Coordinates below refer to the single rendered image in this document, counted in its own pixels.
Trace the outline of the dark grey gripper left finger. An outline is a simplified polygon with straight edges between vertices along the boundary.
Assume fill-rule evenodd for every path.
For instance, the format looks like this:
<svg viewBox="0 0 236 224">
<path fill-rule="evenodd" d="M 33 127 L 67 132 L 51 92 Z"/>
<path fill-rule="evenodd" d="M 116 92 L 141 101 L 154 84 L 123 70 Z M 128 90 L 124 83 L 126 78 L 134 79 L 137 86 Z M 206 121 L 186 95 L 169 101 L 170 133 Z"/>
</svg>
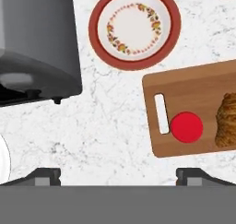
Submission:
<svg viewBox="0 0 236 224">
<path fill-rule="evenodd" d="M 60 168 L 37 168 L 26 177 L 8 182 L 7 186 L 60 186 Z"/>
</svg>

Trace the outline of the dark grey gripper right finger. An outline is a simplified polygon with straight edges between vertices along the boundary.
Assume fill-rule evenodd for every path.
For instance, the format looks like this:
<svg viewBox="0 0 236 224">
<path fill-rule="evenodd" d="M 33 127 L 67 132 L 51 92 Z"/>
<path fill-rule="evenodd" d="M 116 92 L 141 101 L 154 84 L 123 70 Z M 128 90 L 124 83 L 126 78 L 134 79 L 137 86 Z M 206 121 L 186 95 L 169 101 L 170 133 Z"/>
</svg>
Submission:
<svg viewBox="0 0 236 224">
<path fill-rule="evenodd" d="M 231 186 L 230 182 L 212 177 L 200 168 L 178 168 L 176 177 L 180 186 Z"/>
</svg>

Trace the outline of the red lidded jam jar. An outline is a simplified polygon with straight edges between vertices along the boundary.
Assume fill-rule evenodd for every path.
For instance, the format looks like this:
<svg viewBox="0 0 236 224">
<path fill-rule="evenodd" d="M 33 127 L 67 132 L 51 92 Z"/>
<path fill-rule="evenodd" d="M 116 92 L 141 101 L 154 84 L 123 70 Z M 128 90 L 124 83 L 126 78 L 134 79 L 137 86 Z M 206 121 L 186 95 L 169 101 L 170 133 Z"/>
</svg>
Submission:
<svg viewBox="0 0 236 224">
<path fill-rule="evenodd" d="M 193 112 L 180 112 L 171 120 L 171 133 L 180 142 L 193 143 L 203 133 L 203 123 Z"/>
</svg>

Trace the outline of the golden brown croissant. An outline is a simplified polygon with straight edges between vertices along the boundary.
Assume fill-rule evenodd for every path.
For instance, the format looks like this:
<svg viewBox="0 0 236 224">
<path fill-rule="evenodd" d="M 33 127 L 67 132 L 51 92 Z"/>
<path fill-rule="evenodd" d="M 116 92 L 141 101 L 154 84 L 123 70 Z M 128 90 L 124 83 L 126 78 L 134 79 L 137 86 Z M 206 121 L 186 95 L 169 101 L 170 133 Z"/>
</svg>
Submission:
<svg viewBox="0 0 236 224">
<path fill-rule="evenodd" d="M 226 93 L 216 115 L 218 147 L 236 146 L 236 93 Z"/>
</svg>

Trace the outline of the wooden cutting board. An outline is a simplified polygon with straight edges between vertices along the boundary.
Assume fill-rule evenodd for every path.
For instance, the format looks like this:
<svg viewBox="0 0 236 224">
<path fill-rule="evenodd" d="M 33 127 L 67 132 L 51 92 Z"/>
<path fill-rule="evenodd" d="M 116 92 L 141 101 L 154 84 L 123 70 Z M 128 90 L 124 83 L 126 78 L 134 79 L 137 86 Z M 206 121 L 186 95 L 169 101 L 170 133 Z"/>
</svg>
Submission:
<svg viewBox="0 0 236 224">
<path fill-rule="evenodd" d="M 227 93 L 236 93 L 236 60 L 192 66 L 142 79 L 147 121 L 154 155 L 158 158 L 220 152 L 215 145 L 217 110 Z M 166 115 L 172 119 L 180 112 L 193 112 L 203 123 L 202 135 L 193 143 L 178 141 L 159 130 L 155 96 L 161 94 Z"/>
</svg>

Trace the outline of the white round plate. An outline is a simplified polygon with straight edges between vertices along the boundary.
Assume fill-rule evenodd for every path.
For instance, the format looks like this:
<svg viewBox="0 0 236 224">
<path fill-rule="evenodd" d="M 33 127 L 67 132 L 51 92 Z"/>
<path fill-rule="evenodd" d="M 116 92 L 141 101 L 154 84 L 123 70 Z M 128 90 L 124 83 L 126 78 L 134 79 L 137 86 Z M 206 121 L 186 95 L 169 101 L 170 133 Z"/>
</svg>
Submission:
<svg viewBox="0 0 236 224">
<path fill-rule="evenodd" d="M 0 183 L 6 183 L 10 177 L 11 158 L 9 148 L 0 135 Z"/>
</svg>

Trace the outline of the dark grey toaster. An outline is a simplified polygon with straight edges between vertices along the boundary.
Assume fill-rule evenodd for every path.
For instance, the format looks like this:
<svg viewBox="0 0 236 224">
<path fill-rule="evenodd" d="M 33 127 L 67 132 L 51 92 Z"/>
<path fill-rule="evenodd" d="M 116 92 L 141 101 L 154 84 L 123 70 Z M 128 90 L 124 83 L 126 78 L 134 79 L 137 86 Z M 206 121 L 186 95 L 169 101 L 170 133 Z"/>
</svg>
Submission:
<svg viewBox="0 0 236 224">
<path fill-rule="evenodd" d="M 81 92 L 73 0 L 0 0 L 0 107 Z"/>
</svg>

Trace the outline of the red rimmed floral plate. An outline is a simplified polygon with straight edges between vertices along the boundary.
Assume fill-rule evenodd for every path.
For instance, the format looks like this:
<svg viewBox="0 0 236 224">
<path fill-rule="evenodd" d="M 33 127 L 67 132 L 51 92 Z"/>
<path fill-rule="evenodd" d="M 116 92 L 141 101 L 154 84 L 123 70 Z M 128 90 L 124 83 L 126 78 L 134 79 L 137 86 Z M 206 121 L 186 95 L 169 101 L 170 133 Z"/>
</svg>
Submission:
<svg viewBox="0 0 236 224">
<path fill-rule="evenodd" d="M 174 0 L 100 0 L 88 24 L 91 46 L 107 65 L 139 70 L 162 61 L 181 32 Z"/>
</svg>

